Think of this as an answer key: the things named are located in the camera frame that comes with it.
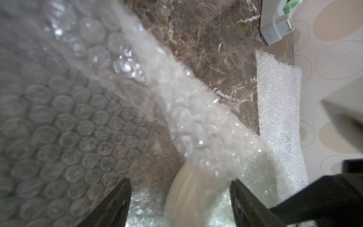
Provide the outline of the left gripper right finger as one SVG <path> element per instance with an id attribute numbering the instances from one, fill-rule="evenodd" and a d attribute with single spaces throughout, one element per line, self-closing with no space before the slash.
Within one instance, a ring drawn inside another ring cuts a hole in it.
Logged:
<path id="1" fill-rule="evenodd" d="M 237 227 L 286 226 L 240 180 L 231 182 L 229 192 Z"/>

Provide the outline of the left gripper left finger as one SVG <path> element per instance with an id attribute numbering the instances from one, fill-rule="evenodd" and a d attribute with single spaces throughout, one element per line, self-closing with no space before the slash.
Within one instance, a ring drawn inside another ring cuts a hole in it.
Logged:
<path id="1" fill-rule="evenodd" d="M 76 227 L 124 227 L 130 201 L 131 182 L 125 178 Z"/>

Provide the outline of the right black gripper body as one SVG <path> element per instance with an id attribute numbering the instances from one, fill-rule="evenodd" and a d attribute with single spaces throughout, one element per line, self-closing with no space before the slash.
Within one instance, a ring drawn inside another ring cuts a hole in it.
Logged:
<path id="1" fill-rule="evenodd" d="M 270 211 L 286 224 L 313 220 L 319 227 L 361 227 L 362 159 L 344 160 L 341 174 L 321 177 Z"/>

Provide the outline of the cream white bowl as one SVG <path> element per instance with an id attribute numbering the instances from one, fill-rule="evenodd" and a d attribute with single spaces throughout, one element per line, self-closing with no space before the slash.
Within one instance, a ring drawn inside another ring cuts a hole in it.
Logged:
<path id="1" fill-rule="evenodd" d="M 179 170 L 165 204 L 167 227 L 235 227 L 230 193 L 206 196 L 197 187 L 189 165 Z"/>

